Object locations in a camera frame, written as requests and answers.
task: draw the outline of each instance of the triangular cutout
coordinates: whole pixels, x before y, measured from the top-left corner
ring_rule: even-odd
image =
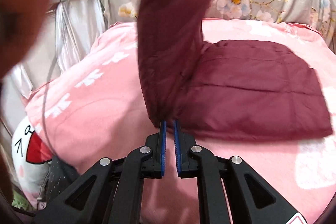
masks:
[[[275,198],[250,174],[245,174],[244,177],[252,194],[254,204],[258,209],[265,208],[275,203]]]
[[[83,210],[97,176],[91,176],[66,201],[65,204]]]

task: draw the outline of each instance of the maroon puffer jacket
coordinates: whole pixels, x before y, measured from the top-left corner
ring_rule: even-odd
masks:
[[[230,140],[294,140],[332,133],[315,71],[268,41],[203,41],[210,0],[142,0],[138,63],[149,118]]]

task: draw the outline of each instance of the pink blanket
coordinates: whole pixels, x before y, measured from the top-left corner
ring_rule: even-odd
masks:
[[[250,20],[204,20],[205,39],[268,40],[289,47],[316,69],[336,123],[336,56],[321,35],[302,24]],[[50,83],[46,105],[47,134],[53,149],[80,173],[102,157],[118,159],[157,132],[147,116],[137,69],[135,23],[110,28],[80,63]],[[41,123],[44,89],[27,105],[27,113],[46,142]],[[335,134],[320,139],[273,144],[228,143],[198,139],[215,155],[241,156],[298,211],[313,223],[336,191]],[[198,222],[196,180],[176,174],[174,144],[167,139],[166,176],[147,180],[142,217],[145,223]]]

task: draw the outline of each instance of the silver screw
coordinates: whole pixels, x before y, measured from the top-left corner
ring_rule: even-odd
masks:
[[[143,146],[142,148],[140,148],[140,152],[143,154],[148,154],[151,151],[151,148],[148,146]]]
[[[102,166],[107,166],[107,165],[109,165],[110,164],[110,159],[108,159],[108,158],[102,158],[100,161],[99,161],[99,163],[100,163],[100,165],[102,165]]]
[[[233,156],[231,160],[234,164],[240,164],[242,162],[241,157],[238,156]]]
[[[198,145],[194,145],[191,147],[191,151],[194,153],[199,153],[202,151],[202,147],[198,146]]]

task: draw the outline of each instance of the white label with red border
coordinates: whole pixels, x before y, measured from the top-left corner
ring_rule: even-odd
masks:
[[[300,213],[296,213],[286,224],[307,224]]]

